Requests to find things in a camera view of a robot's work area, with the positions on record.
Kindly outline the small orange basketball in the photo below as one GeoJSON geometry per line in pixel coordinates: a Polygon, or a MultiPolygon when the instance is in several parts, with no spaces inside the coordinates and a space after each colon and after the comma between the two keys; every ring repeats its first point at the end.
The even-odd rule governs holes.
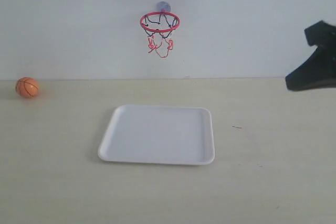
{"type": "Polygon", "coordinates": [[[23,98],[33,98],[39,92],[39,83],[34,78],[23,77],[16,82],[15,90],[23,98]]]}

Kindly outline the red mini basketball hoop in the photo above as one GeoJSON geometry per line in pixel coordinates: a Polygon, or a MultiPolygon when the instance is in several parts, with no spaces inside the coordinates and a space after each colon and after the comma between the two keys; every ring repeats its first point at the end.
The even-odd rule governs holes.
{"type": "Polygon", "coordinates": [[[151,12],[140,18],[140,26],[147,36],[149,53],[167,58],[174,48],[173,33],[179,28],[180,18],[170,12],[151,12]]]}

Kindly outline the white plastic tray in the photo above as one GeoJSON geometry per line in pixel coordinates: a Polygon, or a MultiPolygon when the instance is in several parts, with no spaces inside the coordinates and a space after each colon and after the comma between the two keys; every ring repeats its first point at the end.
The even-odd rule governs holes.
{"type": "Polygon", "coordinates": [[[106,162],[208,165],[215,159],[212,115],[195,107],[119,106],[98,156],[106,162]]]}

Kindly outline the clear suction cup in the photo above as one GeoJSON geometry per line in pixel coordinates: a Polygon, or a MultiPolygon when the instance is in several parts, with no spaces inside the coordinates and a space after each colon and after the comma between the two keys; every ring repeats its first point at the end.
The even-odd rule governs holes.
{"type": "Polygon", "coordinates": [[[156,11],[157,12],[171,12],[171,6],[168,2],[162,1],[162,2],[158,2],[156,4],[156,11]]]}

